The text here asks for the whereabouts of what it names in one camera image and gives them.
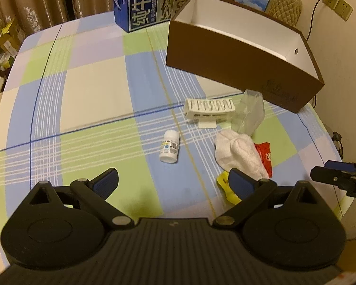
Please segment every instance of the red packet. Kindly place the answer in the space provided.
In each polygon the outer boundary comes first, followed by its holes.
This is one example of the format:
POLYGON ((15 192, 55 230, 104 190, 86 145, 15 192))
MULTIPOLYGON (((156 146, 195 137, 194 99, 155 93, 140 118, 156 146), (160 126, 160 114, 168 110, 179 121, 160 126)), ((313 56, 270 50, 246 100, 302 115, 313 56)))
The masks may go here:
POLYGON ((265 169, 268 172, 269 178, 272 178, 272 158, 270 155, 270 143, 254 144, 257 152, 260 155, 261 162, 263 163, 265 169))

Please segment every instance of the table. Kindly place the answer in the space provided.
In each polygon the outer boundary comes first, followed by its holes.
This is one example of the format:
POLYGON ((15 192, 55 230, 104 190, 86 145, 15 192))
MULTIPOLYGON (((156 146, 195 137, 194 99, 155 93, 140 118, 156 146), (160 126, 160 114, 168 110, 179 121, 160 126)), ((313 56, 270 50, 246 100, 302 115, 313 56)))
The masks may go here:
MULTIPOLYGON (((113 13, 66 22, 29 36, 13 65, 0 105, 0 231, 40 180, 68 185, 109 167, 120 176, 107 201, 139 217, 207 217, 230 208, 216 177, 217 129, 198 129, 183 116, 186 98, 240 91, 167 67, 169 23, 125 33, 113 13), (178 162, 159 161, 163 134, 181 134, 178 162)), ((253 135, 270 142, 273 180, 294 185, 339 155, 307 104, 298 114, 265 102, 253 135)), ((338 216, 345 192, 314 182, 338 216)))

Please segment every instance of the power outlet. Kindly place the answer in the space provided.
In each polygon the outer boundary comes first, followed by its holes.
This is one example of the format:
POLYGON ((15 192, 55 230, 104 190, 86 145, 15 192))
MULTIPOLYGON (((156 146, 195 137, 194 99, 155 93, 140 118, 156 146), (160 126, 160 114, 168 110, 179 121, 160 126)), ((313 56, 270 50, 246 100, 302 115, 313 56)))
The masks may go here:
POLYGON ((335 7, 335 13, 347 21, 350 15, 352 14, 353 7, 349 5, 344 0, 339 0, 335 7))
POLYGON ((334 10, 339 0, 322 0, 330 9, 334 10))

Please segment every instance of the pill bottle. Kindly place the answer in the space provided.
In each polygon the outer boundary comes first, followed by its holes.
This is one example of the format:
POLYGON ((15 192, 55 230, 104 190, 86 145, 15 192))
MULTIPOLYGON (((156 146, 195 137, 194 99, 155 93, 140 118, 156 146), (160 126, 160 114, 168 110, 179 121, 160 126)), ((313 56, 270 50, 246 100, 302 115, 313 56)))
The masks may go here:
POLYGON ((173 129, 165 132, 159 159, 165 163, 175 163, 179 150, 179 133, 173 129))

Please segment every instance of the black ribbed surface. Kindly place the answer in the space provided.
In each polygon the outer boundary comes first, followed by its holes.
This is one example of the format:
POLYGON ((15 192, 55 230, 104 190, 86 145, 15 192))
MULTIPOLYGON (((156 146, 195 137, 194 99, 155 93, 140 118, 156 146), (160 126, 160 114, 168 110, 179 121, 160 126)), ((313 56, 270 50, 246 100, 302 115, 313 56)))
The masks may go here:
POLYGON ((213 229, 206 219, 141 219, 134 229, 113 232, 79 265, 58 271, 12 266, 0 275, 0 285, 323 285, 339 272, 333 266, 273 268, 251 256, 234 232, 213 229))

